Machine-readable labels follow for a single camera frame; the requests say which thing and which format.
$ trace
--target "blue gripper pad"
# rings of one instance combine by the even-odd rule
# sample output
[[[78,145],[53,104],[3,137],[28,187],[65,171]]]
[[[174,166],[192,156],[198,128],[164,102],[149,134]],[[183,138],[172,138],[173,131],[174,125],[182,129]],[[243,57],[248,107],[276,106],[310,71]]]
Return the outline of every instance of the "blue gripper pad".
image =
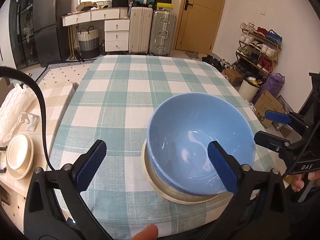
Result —
[[[265,118],[283,124],[291,123],[291,118],[287,114],[281,114],[274,111],[266,111]]]
[[[94,175],[96,174],[100,164],[107,154],[107,145],[102,140],[97,140],[86,154],[82,154],[79,161],[79,170],[76,170],[75,183],[78,193],[86,191],[89,187]]]
[[[226,190],[236,194],[238,192],[237,176],[226,160],[228,154],[217,141],[209,143],[208,157],[216,169]]]

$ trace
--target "silver suitcase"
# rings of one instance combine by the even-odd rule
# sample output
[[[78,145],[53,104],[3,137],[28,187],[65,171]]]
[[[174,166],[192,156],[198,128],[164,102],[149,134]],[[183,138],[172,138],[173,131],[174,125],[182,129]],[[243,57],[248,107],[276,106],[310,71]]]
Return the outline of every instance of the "silver suitcase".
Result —
[[[152,8],[132,7],[129,31],[129,52],[147,53],[149,49]]]
[[[156,56],[170,56],[174,33],[177,25],[177,15],[168,11],[154,11],[149,53]]]

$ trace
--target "door frame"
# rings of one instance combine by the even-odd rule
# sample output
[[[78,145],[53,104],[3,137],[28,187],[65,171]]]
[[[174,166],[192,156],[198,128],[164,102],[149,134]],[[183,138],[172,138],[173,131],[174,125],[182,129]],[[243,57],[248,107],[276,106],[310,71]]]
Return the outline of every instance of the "door frame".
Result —
[[[176,28],[176,33],[174,35],[174,40],[173,40],[173,49],[176,49],[176,47],[177,47],[178,35],[179,35],[180,27],[181,27],[181,19],[182,19],[182,14],[183,14],[183,10],[184,10],[185,1],[186,0],[181,0],[180,10],[179,10],[179,17],[178,17],[178,20],[177,20],[177,28]],[[219,30],[220,21],[221,21],[221,18],[222,18],[222,13],[223,13],[225,1],[226,0],[222,0],[222,5],[221,5],[221,10],[220,10],[218,23],[217,23],[216,30],[214,32],[213,40],[212,40],[211,52],[212,52],[212,49],[213,49],[213,46],[214,46],[214,42],[216,41],[216,37],[217,37],[218,30]]]

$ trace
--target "green and white tablecloth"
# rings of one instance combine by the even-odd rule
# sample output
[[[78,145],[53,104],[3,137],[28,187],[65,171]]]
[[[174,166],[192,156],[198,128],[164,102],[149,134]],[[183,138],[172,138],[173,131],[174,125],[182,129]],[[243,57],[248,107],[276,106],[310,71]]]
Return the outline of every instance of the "green and white tablecloth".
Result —
[[[207,203],[176,204],[158,195],[143,174],[140,153],[150,116],[164,100],[185,92],[223,98],[243,114],[253,133],[264,130],[250,107],[215,68],[181,58],[99,58],[66,110],[50,161],[59,169],[65,163],[74,163],[97,139],[107,143],[107,156],[81,195],[114,239],[130,239],[149,223],[158,226],[159,236],[199,227],[217,219],[231,199],[226,192]],[[270,152],[258,146],[253,168],[269,171],[273,166]],[[68,212],[61,194],[58,199]]]

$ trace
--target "wooden door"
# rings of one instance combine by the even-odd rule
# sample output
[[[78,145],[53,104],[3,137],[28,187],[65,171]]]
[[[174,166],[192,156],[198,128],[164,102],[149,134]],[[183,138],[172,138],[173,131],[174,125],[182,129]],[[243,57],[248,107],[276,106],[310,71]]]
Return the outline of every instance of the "wooden door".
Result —
[[[211,53],[223,0],[185,0],[175,49]]]

